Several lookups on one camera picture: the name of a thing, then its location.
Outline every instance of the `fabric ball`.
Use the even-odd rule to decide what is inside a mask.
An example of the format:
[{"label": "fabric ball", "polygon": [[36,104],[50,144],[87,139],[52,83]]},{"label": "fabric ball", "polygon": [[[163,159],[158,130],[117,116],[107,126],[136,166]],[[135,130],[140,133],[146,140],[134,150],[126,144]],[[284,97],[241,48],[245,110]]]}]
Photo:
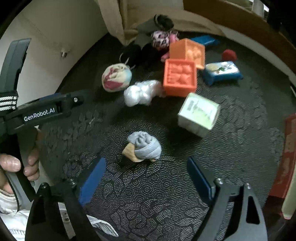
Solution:
[{"label": "fabric ball", "polygon": [[235,62],[237,60],[236,53],[231,49],[226,49],[222,53],[222,61],[232,61]]},{"label": "fabric ball", "polygon": [[132,73],[125,64],[110,65],[102,75],[102,85],[107,92],[126,89],[131,81]]}]

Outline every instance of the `white wall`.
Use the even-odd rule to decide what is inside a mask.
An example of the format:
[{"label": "white wall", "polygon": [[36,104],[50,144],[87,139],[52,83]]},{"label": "white wall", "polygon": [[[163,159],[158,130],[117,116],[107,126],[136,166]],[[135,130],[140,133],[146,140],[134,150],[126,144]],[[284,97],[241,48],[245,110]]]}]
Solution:
[{"label": "white wall", "polygon": [[161,6],[184,9],[183,0],[128,0],[128,8],[140,7],[142,5],[150,7]]},{"label": "white wall", "polygon": [[[73,65],[106,33],[93,0],[33,0],[0,39],[1,68],[13,40],[32,38],[19,78],[18,105],[53,94]],[[69,50],[65,59],[60,57],[63,47]]]}]

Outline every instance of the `ice cream toy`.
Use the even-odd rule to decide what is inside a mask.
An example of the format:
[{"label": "ice cream toy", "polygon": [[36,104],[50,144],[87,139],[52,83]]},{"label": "ice cream toy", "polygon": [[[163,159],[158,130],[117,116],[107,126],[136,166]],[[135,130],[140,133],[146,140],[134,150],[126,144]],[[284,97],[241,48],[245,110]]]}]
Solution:
[{"label": "ice cream toy", "polygon": [[149,159],[155,162],[160,158],[161,145],[159,141],[144,131],[136,131],[128,136],[127,146],[122,154],[133,162],[142,162]]}]

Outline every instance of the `red ball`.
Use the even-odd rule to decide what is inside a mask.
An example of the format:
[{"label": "red ball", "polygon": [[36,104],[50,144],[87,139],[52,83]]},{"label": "red ball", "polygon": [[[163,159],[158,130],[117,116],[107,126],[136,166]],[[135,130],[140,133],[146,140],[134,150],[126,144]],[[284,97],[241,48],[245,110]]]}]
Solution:
[{"label": "red ball", "polygon": [[237,60],[236,53],[231,49],[226,49],[222,54],[222,61],[233,61]]}]

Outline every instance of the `white box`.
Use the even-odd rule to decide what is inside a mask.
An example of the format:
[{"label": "white box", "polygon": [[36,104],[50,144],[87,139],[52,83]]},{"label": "white box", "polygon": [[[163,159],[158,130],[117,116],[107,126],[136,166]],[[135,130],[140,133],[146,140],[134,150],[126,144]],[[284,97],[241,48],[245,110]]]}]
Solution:
[{"label": "white box", "polygon": [[220,105],[200,95],[189,93],[178,113],[178,126],[204,137],[218,118]]}]

